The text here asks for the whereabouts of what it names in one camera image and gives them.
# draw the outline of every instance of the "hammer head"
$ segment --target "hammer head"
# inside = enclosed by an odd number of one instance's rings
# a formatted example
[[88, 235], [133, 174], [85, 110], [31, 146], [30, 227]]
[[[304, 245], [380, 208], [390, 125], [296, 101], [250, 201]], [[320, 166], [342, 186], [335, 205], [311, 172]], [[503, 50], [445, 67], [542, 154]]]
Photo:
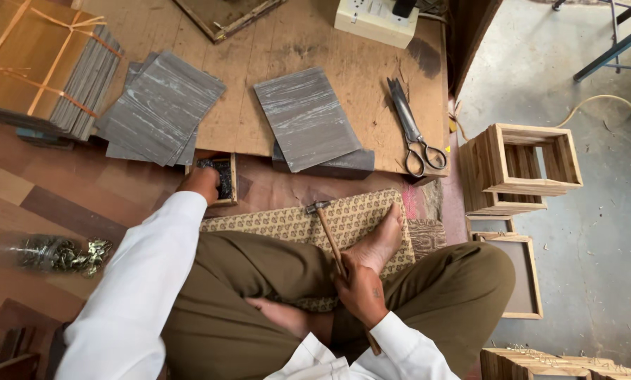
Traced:
[[320, 201], [318, 201], [318, 202], [316, 202], [316, 203], [313, 203], [313, 204], [312, 204], [312, 205], [310, 205], [310, 206], [307, 206], [307, 207], [306, 207], [306, 213], [307, 213], [307, 214], [313, 214], [313, 213], [315, 213], [315, 211], [316, 211], [317, 209], [319, 209], [319, 208], [326, 208], [326, 207], [328, 207], [328, 205], [330, 205], [330, 204], [332, 204], [330, 201], [327, 201], [327, 202], [320, 202]]

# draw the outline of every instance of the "white shirt sleeve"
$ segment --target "white shirt sleeve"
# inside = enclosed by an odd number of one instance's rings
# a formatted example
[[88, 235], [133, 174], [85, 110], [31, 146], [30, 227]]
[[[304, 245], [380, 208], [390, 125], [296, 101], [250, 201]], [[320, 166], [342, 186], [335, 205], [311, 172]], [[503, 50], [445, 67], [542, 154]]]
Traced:
[[76, 321], [56, 380], [155, 379], [165, 360], [160, 339], [196, 255], [207, 201], [180, 191], [125, 233]]
[[368, 348], [351, 366], [352, 373], [383, 380], [459, 380], [435, 343], [395, 313], [389, 312], [370, 333], [383, 352], [374, 356]]

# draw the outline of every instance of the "scissors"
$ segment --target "scissors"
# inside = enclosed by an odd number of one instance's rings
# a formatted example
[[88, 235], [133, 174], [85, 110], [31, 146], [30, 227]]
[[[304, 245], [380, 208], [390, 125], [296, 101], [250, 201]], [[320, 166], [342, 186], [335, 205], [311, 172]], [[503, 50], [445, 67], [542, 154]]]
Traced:
[[[438, 148], [431, 147], [428, 143], [423, 140], [423, 135], [419, 132], [418, 127], [416, 127], [416, 122], [414, 121], [414, 116], [411, 113], [411, 109], [409, 108], [409, 103], [404, 96], [404, 91], [402, 86], [400, 85], [400, 81], [395, 78], [395, 81], [391, 81], [390, 78], [386, 78], [388, 81], [388, 87], [390, 88], [390, 95], [393, 98], [393, 102], [395, 103], [395, 109], [398, 112], [400, 117], [400, 122], [402, 123], [402, 128], [404, 132], [404, 140], [406, 141], [406, 148], [408, 152], [406, 153], [406, 158], [404, 159], [404, 166], [406, 171], [409, 172], [410, 175], [416, 178], [421, 178], [425, 175], [425, 167], [426, 164], [433, 169], [444, 169], [446, 167], [446, 154], [444, 151], [439, 150]], [[419, 153], [411, 149], [411, 144], [413, 143], [423, 144], [423, 152], [425, 154], [425, 158]], [[433, 164], [428, 156], [428, 151], [433, 150], [438, 152], [438, 160], [442, 163], [440, 165]], [[409, 157], [414, 154], [419, 161], [421, 162], [421, 172], [414, 173], [409, 169]]]

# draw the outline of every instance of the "man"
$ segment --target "man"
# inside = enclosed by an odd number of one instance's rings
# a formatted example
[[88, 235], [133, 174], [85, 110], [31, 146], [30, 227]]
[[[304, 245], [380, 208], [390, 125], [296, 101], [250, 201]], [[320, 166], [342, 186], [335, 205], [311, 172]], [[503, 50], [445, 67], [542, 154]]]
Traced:
[[[474, 242], [380, 280], [400, 244], [396, 204], [343, 252], [349, 283], [315, 246], [228, 231], [199, 236], [218, 184], [214, 169], [194, 169], [160, 210], [127, 231], [66, 330], [56, 379], [155, 379], [167, 349], [175, 380], [455, 380], [472, 367], [512, 293], [507, 255]], [[341, 302], [308, 313], [268, 295]], [[383, 350], [378, 356], [365, 327]]]

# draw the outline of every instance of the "hand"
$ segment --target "hand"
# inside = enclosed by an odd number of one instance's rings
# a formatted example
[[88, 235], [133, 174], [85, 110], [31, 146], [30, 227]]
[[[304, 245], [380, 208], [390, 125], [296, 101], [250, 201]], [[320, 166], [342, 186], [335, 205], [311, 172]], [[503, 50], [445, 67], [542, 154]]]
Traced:
[[219, 198], [217, 187], [220, 184], [217, 170], [193, 166], [191, 173], [177, 187], [177, 191], [193, 191], [201, 194], [207, 200], [207, 205], [210, 205]]
[[334, 280], [339, 299], [352, 315], [372, 329], [388, 314], [381, 279], [372, 268], [351, 256], [343, 254], [341, 258], [348, 269], [348, 282], [340, 275]]

